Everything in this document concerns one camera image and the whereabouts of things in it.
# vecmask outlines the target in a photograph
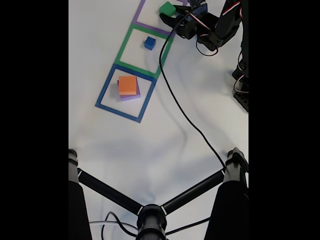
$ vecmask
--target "green cube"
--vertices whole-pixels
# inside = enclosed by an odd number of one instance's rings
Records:
[[[176,13],[176,8],[167,1],[159,8],[159,13],[172,17]]]

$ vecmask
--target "blue cube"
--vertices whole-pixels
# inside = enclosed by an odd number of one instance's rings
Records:
[[[148,36],[148,38],[144,42],[144,47],[146,49],[152,50],[154,49],[155,45],[156,45],[156,40]]]

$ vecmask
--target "blue square outline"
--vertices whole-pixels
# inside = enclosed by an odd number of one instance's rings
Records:
[[[135,76],[137,76],[137,77],[143,78],[143,79],[148,80],[148,81],[151,82],[151,86],[150,86],[149,91],[148,91],[148,93],[147,93],[147,95],[146,95],[146,97],[145,97],[144,103],[143,103],[143,105],[142,105],[142,108],[141,108],[141,111],[140,111],[138,117],[129,115],[129,114],[124,113],[124,112],[122,112],[122,111],[119,111],[119,110],[116,110],[116,109],[113,109],[113,108],[111,108],[111,107],[108,107],[108,106],[105,106],[105,105],[101,104],[101,101],[102,101],[102,99],[104,98],[104,95],[105,95],[105,93],[106,93],[106,91],[107,91],[107,87],[109,86],[109,83],[110,83],[110,81],[111,81],[111,78],[112,78],[112,76],[114,75],[114,72],[115,72],[116,69],[119,69],[119,70],[121,70],[121,71],[123,71],[123,72],[126,72],[126,73],[128,73],[128,74],[135,75]],[[137,72],[137,71],[135,71],[135,70],[131,70],[131,69],[127,68],[127,67],[120,66],[120,65],[114,63],[114,64],[112,65],[112,68],[111,68],[109,74],[108,74],[108,77],[106,78],[106,81],[105,81],[105,83],[104,83],[104,85],[103,85],[103,88],[102,88],[102,90],[101,90],[101,92],[100,92],[100,95],[99,95],[99,97],[98,97],[98,99],[97,99],[97,101],[96,101],[96,103],[95,103],[95,106],[98,107],[98,108],[100,108],[100,109],[103,109],[103,110],[106,110],[106,111],[108,111],[108,112],[111,112],[111,113],[113,113],[113,114],[117,114],[117,115],[122,116],[122,117],[124,117],[124,118],[133,120],[133,121],[135,121],[135,122],[137,122],[137,123],[141,123],[142,117],[143,117],[144,114],[145,114],[147,105],[148,105],[149,100],[150,100],[150,97],[151,97],[151,95],[152,95],[152,93],[153,93],[153,91],[154,91],[154,88],[155,88],[155,86],[156,86],[156,83],[157,83],[157,79],[154,78],[154,77],[152,77],[152,76],[145,75],[145,74],[143,74],[143,73]]]

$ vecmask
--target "tripod leg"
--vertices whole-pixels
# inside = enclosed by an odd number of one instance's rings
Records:
[[[92,240],[85,195],[78,181],[77,154],[69,149],[68,239]]]
[[[249,239],[249,189],[242,168],[238,162],[226,165],[204,240]]]

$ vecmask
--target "black cable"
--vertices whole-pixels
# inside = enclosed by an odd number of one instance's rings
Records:
[[[137,237],[136,234],[128,231],[128,230],[122,225],[122,223],[120,222],[120,220],[119,220],[119,218],[117,217],[117,215],[115,215],[112,211],[108,212],[108,214],[106,215],[104,221],[107,221],[109,215],[114,216],[116,222],[119,224],[120,228],[121,228],[126,234],[128,234],[128,235],[130,235],[130,236],[132,236],[132,237],[135,237],[135,238]],[[104,229],[105,229],[105,225],[103,225],[103,226],[102,226],[102,229],[101,229],[101,239],[102,239],[102,240],[104,240]]]
[[[163,75],[163,77],[164,77],[165,83],[166,83],[166,85],[168,86],[169,91],[170,91],[170,93],[171,93],[171,95],[172,95],[175,103],[177,104],[177,106],[179,107],[180,111],[182,112],[183,116],[184,116],[184,117],[187,119],[187,121],[192,125],[192,127],[194,127],[194,128],[201,134],[201,136],[202,136],[203,139],[205,140],[206,144],[208,144],[208,146],[210,147],[210,149],[214,152],[214,154],[216,155],[216,157],[219,159],[220,163],[222,164],[223,168],[225,169],[225,168],[226,168],[226,165],[225,165],[225,163],[222,161],[221,157],[218,155],[218,153],[216,152],[216,150],[210,145],[210,143],[208,142],[207,138],[206,138],[205,135],[199,130],[199,128],[197,128],[196,125],[194,125],[193,122],[190,121],[190,119],[187,117],[187,115],[185,114],[185,112],[184,112],[183,109],[181,108],[180,104],[178,103],[178,101],[177,101],[177,99],[176,99],[174,93],[172,92],[171,87],[170,87],[170,85],[169,85],[169,83],[168,83],[168,80],[167,80],[167,78],[166,78],[166,75],[165,75],[165,72],[164,72],[164,69],[163,69],[163,66],[162,66],[162,62],[161,62],[162,54],[163,54],[164,49],[165,49],[165,47],[166,47],[166,45],[167,45],[167,43],[168,43],[168,40],[169,40],[169,38],[171,37],[171,35],[173,34],[173,32],[174,32],[174,31],[176,30],[176,28],[182,23],[182,21],[183,21],[184,19],[186,19],[187,16],[189,16],[190,13],[193,13],[193,12],[195,12],[195,11],[198,10],[198,9],[199,9],[199,7],[197,7],[197,8],[195,8],[195,9],[193,9],[192,11],[188,12],[188,13],[174,26],[174,28],[172,29],[172,31],[170,32],[169,36],[168,36],[167,39],[165,40],[165,42],[164,42],[164,44],[163,44],[163,47],[162,47],[162,49],[161,49],[160,56],[159,56],[159,65],[160,65],[160,69],[161,69],[162,75]]]
[[[215,53],[212,54],[212,55],[207,55],[207,54],[202,53],[202,52],[200,51],[200,49],[198,48],[198,42],[199,42],[200,37],[197,37],[197,38],[196,38],[196,42],[195,42],[195,47],[196,47],[196,49],[199,51],[199,53],[201,53],[203,56],[206,56],[206,57],[212,57],[212,56],[216,55],[216,54],[219,52],[218,48],[216,47],[216,51],[215,51]]]
[[[105,221],[106,223],[111,223],[111,224],[117,224],[118,222],[117,221]],[[129,226],[129,227],[132,227],[132,228],[134,228],[134,229],[136,229],[137,231],[139,230],[136,226],[133,226],[133,225],[131,225],[131,224],[129,224],[129,223],[126,223],[126,222],[121,222],[121,224],[123,225],[123,226]]]
[[[242,50],[240,51],[240,54],[239,54],[239,56],[238,56],[238,68],[239,68],[241,71],[243,71],[243,69],[240,67],[240,61],[239,61],[241,54],[242,54]]]
[[[200,224],[203,224],[205,222],[208,222],[210,220],[210,217],[206,218],[206,219],[203,219],[201,221],[197,221],[195,223],[192,223],[192,224],[189,224],[187,226],[183,226],[183,227],[180,227],[180,228],[177,228],[176,230],[172,230],[172,231],[169,231],[167,232],[165,235],[171,235],[171,234],[175,234],[177,232],[180,232],[182,230],[185,230],[185,229],[189,229],[189,228],[192,228],[194,226],[197,226],[197,225],[200,225]]]

